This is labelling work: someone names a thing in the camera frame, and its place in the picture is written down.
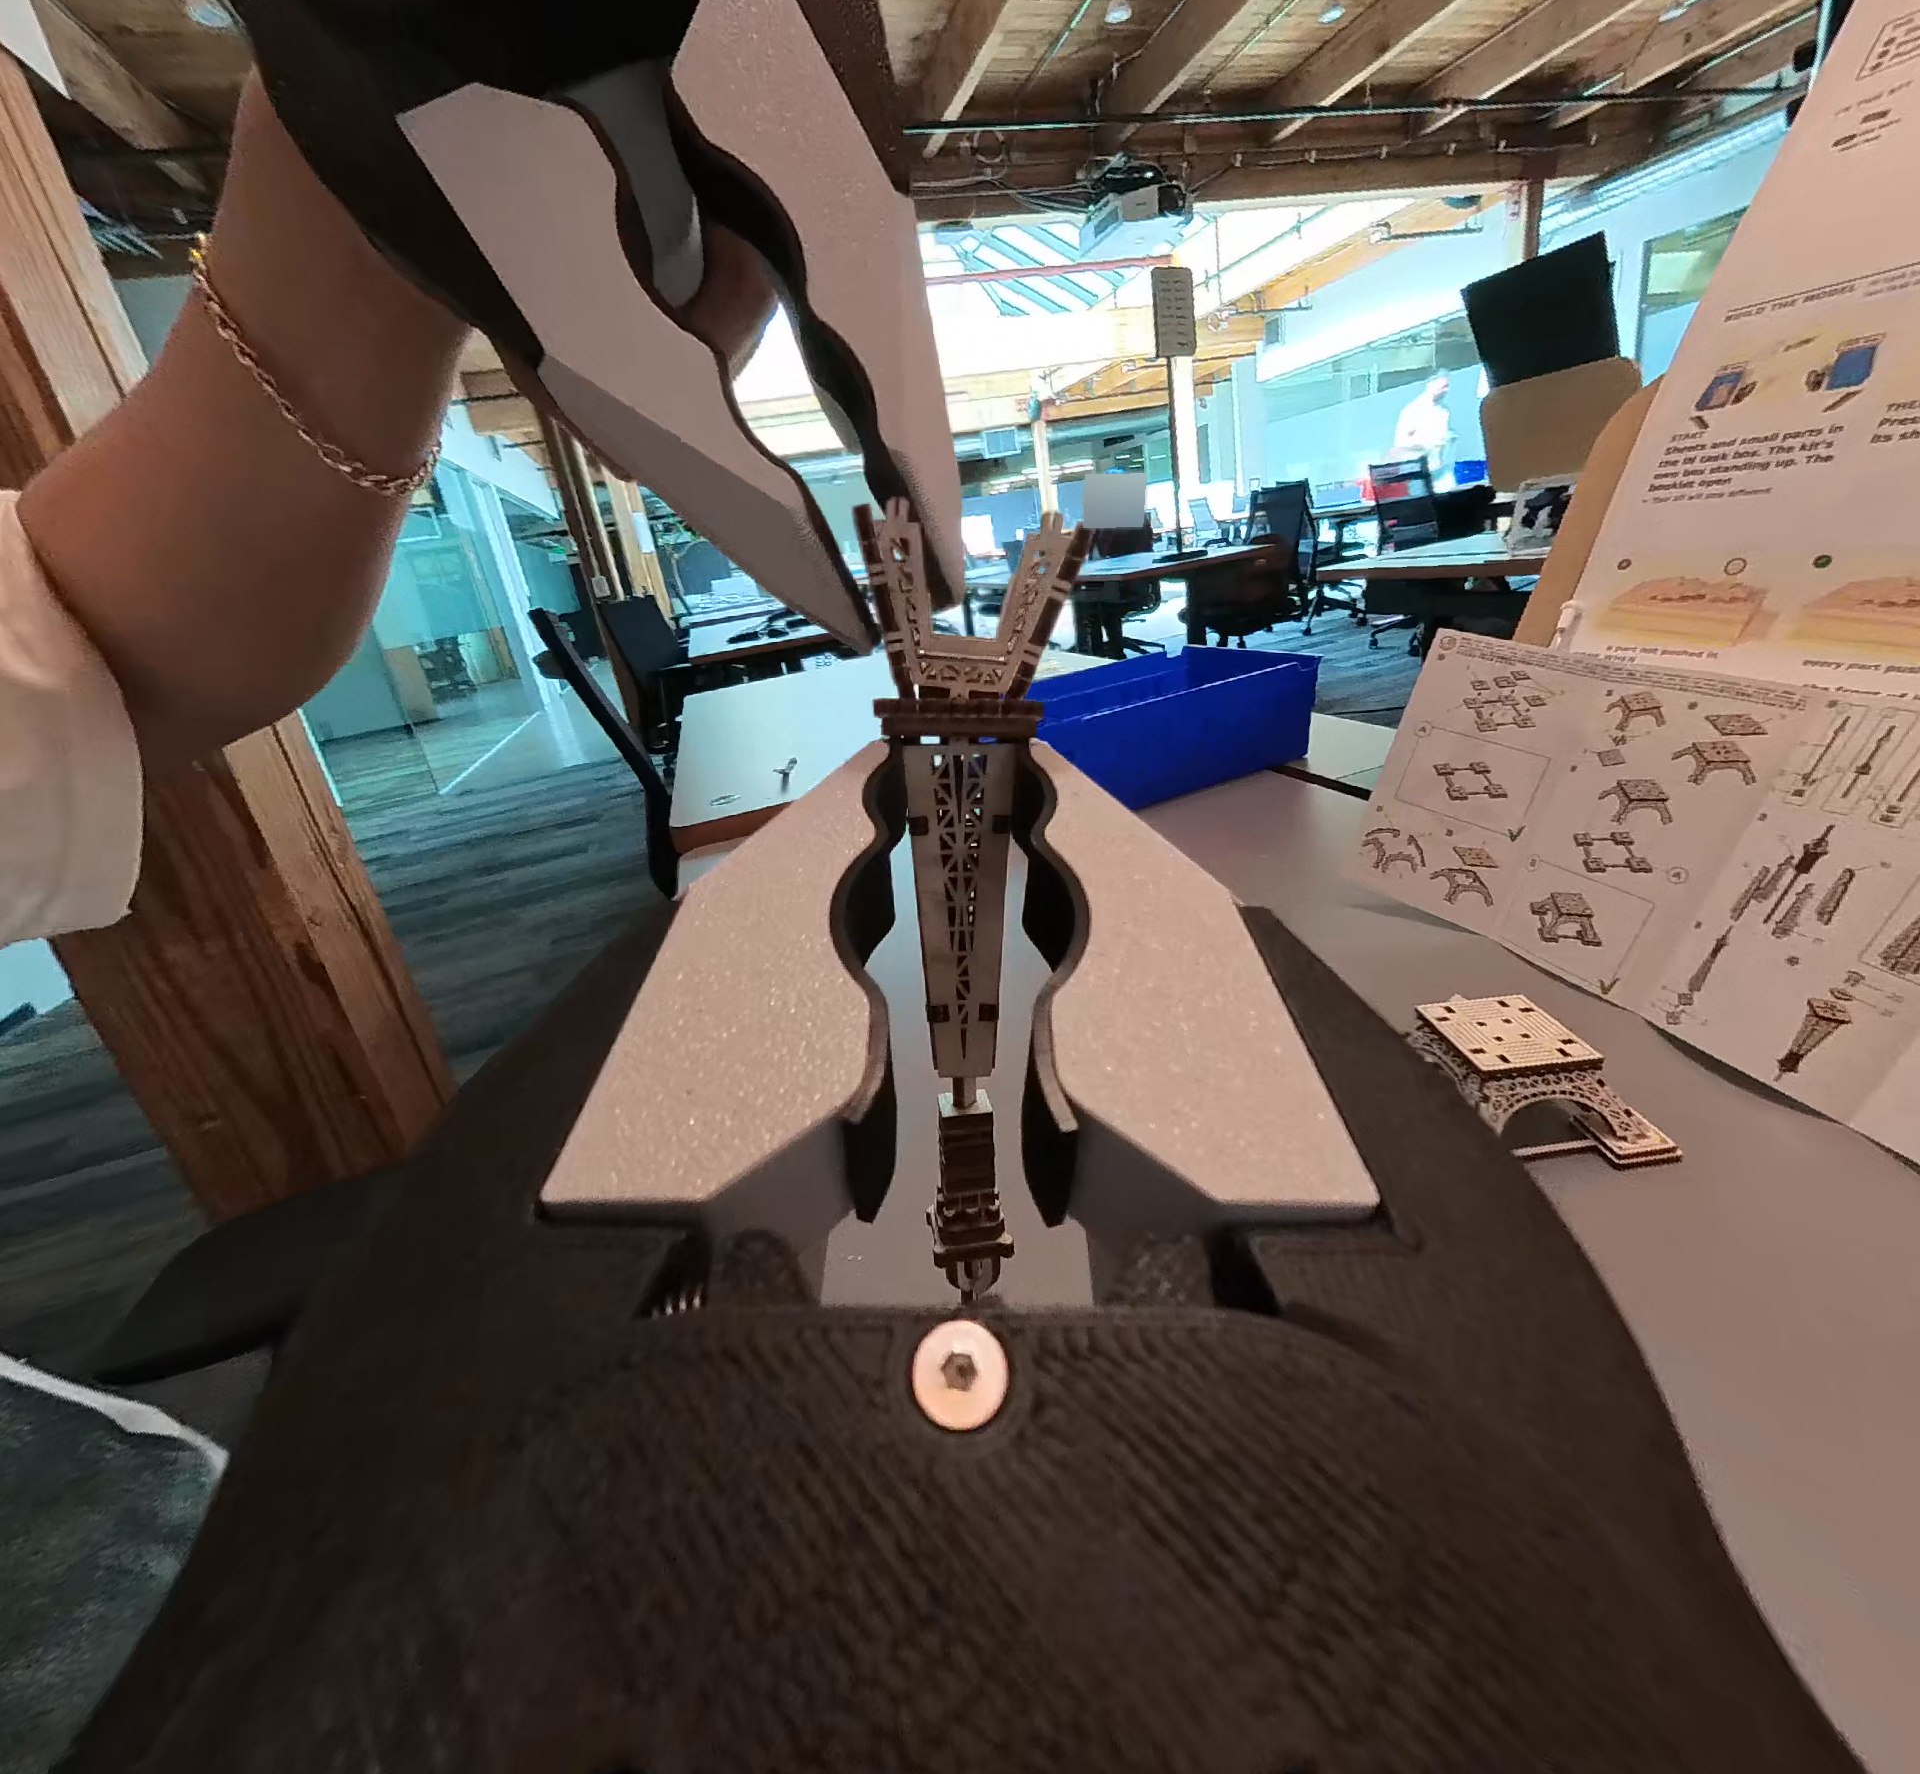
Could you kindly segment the person's left forearm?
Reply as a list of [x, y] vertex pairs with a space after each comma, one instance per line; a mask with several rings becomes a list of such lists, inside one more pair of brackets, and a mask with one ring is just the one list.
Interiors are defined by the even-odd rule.
[[127, 916], [148, 784], [337, 671], [435, 464], [439, 435], [395, 501], [219, 480], [163, 413], [171, 336], [119, 410], [3, 491], [3, 944]]

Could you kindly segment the black ribbed panel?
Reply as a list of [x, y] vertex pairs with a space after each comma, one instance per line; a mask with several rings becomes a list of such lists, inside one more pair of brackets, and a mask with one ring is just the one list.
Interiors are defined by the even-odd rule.
[[1599, 232], [1464, 285], [1459, 302], [1492, 391], [1618, 357]]

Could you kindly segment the background office desk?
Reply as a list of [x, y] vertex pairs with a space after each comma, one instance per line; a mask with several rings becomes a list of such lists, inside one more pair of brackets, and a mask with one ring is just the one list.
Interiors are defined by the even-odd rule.
[[1334, 563], [1318, 567], [1310, 579], [1313, 587], [1410, 581], [1413, 596], [1395, 596], [1384, 609], [1413, 620], [1414, 652], [1423, 656], [1433, 639], [1451, 628], [1491, 628], [1495, 639], [1509, 639], [1526, 606], [1526, 595], [1513, 590], [1512, 579], [1538, 578], [1547, 552], [1547, 540], [1513, 546], [1496, 532], [1482, 532]]
[[700, 679], [734, 670], [747, 675], [799, 671], [809, 656], [847, 656], [855, 649], [779, 606], [734, 611], [700, 611], [685, 622], [685, 666]]
[[1080, 563], [1070, 589], [1073, 652], [1087, 656], [1124, 656], [1123, 615], [1132, 587], [1173, 581], [1220, 587], [1227, 572], [1241, 567], [1282, 567], [1290, 552], [1277, 538], [1239, 546], [1215, 546], [1190, 552], [1135, 552], [1093, 557]]

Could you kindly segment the cardboard box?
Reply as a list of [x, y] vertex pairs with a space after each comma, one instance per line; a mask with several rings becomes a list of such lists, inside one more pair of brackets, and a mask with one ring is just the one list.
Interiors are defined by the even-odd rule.
[[1491, 389], [1478, 410], [1486, 480], [1499, 494], [1538, 480], [1571, 482], [1641, 386], [1639, 363], [1616, 355]]

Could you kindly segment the wooden tower model base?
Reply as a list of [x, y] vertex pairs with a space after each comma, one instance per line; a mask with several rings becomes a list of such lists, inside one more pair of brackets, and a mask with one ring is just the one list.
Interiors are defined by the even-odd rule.
[[1422, 1002], [1407, 1042], [1521, 1162], [1595, 1153], [1634, 1168], [1684, 1158], [1609, 1084], [1602, 1052], [1523, 995]]

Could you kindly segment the person's left hand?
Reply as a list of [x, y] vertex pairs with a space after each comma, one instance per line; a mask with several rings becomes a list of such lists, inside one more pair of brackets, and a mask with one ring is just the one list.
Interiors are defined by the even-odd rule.
[[173, 326], [168, 426], [219, 480], [395, 501], [438, 441], [466, 321], [379, 256], [251, 68], [214, 224]]

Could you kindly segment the ceiling projector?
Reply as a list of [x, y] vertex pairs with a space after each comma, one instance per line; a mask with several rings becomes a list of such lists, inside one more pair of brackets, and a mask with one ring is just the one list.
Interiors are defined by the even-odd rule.
[[1116, 164], [1091, 181], [1080, 219], [1081, 247], [1179, 237], [1191, 221], [1187, 187], [1151, 164]]

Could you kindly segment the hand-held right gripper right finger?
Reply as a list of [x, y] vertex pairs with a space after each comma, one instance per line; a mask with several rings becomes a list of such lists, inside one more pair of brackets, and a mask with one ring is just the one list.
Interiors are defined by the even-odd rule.
[[1043, 740], [1077, 898], [1034, 1028], [1081, 1227], [1363, 1222], [1379, 1190], [1234, 898]]

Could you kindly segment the wooden tower model section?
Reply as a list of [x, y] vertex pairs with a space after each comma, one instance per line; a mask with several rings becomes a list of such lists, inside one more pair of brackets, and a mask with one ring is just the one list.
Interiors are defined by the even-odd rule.
[[924, 531], [906, 501], [855, 514], [895, 691], [875, 704], [906, 794], [930, 1061], [939, 1095], [932, 1260], [957, 1300], [1014, 1255], [985, 1079], [996, 1064], [1014, 800], [1043, 706], [1029, 696], [1091, 532], [1059, 514], [1023, 538], [993, 638], [935, 628]]

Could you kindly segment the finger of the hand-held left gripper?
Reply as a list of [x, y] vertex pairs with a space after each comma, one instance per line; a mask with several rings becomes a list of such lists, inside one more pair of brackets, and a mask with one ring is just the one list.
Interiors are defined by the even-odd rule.
[[875, 0], [697, 0], [672, 82], [741, 188], [815, 399], [875, 501], [911, 504], [954, 606], [962, 494]]
[[712, 349], [639, 284], [587, 121], [467, 83], [397, 124], [528, 321], [553, 414], [767, 592], [869, 651], [872, 619], [802, 482], [738, 419]]

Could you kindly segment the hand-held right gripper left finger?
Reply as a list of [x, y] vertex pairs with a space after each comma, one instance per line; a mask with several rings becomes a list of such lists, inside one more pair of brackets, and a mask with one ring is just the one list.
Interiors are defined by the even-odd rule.
[[881, 841], [869, 742], [681, 898], [540, 1186], [584, 1222], [834, 1227], [845, 1139], [889, 1064], [884, 1000], [832, 928]]

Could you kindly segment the blue plastic bin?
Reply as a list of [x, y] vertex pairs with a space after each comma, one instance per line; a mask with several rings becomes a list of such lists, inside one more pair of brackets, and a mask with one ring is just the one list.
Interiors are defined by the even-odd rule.
[[1040, 737], [1130, 810], [1302, 758], [1318, 656], [1182, 647], [1029, 688]]

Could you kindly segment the folded instruction sheet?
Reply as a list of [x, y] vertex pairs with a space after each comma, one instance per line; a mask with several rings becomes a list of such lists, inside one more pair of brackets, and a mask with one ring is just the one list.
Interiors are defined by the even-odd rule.
[[1918, 715], [1439, 634], [1346, 868], [1907, 1162]]

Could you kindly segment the standing instruction poster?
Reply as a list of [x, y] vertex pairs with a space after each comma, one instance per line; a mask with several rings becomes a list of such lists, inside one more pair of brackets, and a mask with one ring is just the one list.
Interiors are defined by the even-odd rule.
[[1559, 644], [1916, 698], [1918, 0], [1856, 0], [1658, 384]]

